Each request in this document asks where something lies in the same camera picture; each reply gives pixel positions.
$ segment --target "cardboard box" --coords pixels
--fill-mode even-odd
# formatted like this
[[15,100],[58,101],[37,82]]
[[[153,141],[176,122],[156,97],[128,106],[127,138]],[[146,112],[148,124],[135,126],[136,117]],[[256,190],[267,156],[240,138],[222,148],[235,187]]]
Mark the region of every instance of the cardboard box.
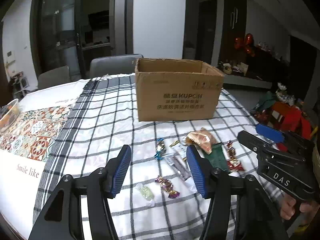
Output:
[[198,60],[142,58],[135,66],[139,121],[209,119],[224,74]]

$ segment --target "light switch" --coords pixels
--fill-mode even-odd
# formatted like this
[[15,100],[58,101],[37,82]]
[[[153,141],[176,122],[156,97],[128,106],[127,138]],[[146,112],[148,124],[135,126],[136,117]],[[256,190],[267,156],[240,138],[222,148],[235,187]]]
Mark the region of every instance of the light switch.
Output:
[[14,55],[14,51],[13,50],[8,51],[7,52],[7,62],[11,63],[11,62],[13,62],[15,60],[16,60],[16,57]]

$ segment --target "purple candy wrapper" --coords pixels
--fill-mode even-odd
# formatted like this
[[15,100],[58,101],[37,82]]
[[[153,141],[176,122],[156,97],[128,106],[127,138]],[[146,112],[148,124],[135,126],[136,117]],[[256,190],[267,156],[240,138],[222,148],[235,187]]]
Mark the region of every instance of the purple candy wrapper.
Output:
[[169,193],[169,198],[177,198],[180,196],[180,192],[173,190],[173,184],[170,180],[159,175],[155,179],[155,182],[160,183],[161,189]]

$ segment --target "green snack packet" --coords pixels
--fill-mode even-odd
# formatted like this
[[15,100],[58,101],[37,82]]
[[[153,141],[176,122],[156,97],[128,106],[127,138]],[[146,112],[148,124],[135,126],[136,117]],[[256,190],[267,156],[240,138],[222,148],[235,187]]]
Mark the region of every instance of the green snack packet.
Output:
[[211,145],[211,154],[206,154],[203,150],[204,157],[209,160],[212,167],[214,168],[220,168],[223,171],[226,171],[229,173],[229,168],[227,161],[224,157],[223,150],[222,150],[223,143],[216,143]]

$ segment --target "bolt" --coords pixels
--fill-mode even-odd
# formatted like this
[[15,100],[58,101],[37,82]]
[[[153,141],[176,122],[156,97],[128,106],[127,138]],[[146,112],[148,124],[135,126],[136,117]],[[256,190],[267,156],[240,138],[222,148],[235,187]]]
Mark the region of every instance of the bolt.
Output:
[[248,180],[250,180],[250,181],[254,181],[256,178],[255,178],[255,176],[253,176],[253,175],[248,175]]
[[214,174],[219,174],[220,173],[220,169],[219,168],[214,168],[213,169],[213,173]]
[[63,181],[65,181],[65,182],[67,182],[67,181],[69,181],[70,179],[69,179],[69,175],[64,175],[63,176]]

